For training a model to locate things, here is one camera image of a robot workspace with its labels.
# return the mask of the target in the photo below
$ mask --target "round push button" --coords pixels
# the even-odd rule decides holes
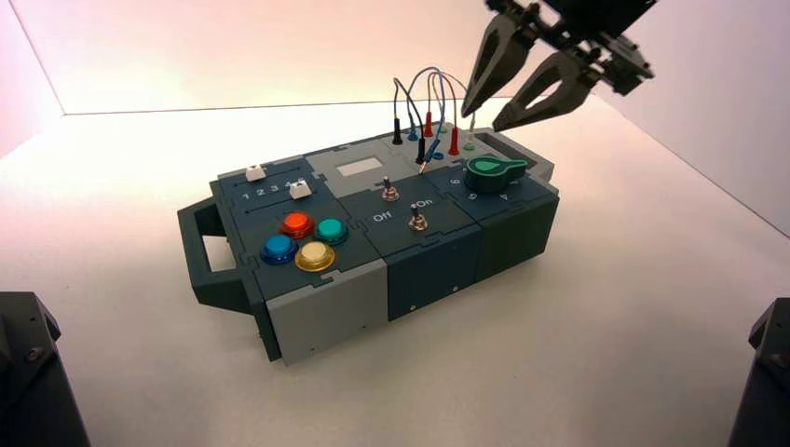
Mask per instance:
[[[295,261],[306,272],[320,272],[334,263],[334,250],[323,242],[308,242],[296,253]]]
[[[268,264],[285,264],[288,263],[299,246],[290,237],[283,235],[276,235],[270,237],[261,249],[261,259]]]
[[[329,245],[337,245],[348,238],[348,230],[337,219],[324,219],[316,226],[315,238]]]
[[[293,237],[294,239],[301,239],[312,233],[314,227],[315,223],[310,219],[310,216],[297,211],[285,216],[285,219],[282,220],[282,225],[279,227],[279,231],[283,235]]]

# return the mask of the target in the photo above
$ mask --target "white wall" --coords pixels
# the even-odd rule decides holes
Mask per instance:
[[[70,114],[385,101],[430,63],[466,82],[493,17],[483,0],[13,1]]]
[[[660,1],[626,33],[657,78],[625,98],[597,91],[790,235],[788,24],[787,0]]]
[[[61,115],[7,0],[0,0],[0,156]]]

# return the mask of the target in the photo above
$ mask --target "yellow button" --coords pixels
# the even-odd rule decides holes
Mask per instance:
[[[306,272],[320,272],[334,264],[334,250],[323,242],[308,242],[296,253],[295,261]]]

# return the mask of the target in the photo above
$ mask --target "white screen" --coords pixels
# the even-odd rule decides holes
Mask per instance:
[[[378,158],[372,156],[370,158],[365,158],[364,160],[348,163],[347,165],[338,166],[337,170],[343,174],[343,177],[348,177],[349,175],[359,174],[360,172],[365,172],[366,170],[381,168],[381,166],[382,164],[380,161],[378,161]]]

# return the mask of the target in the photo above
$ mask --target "red button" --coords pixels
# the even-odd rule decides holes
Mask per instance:
[[[315,228],[315,223],[310,219],[310,216],[303,212],[292,212],[285,216],[279,231],[294,239],[301,239],[311,235],[313,228]]]

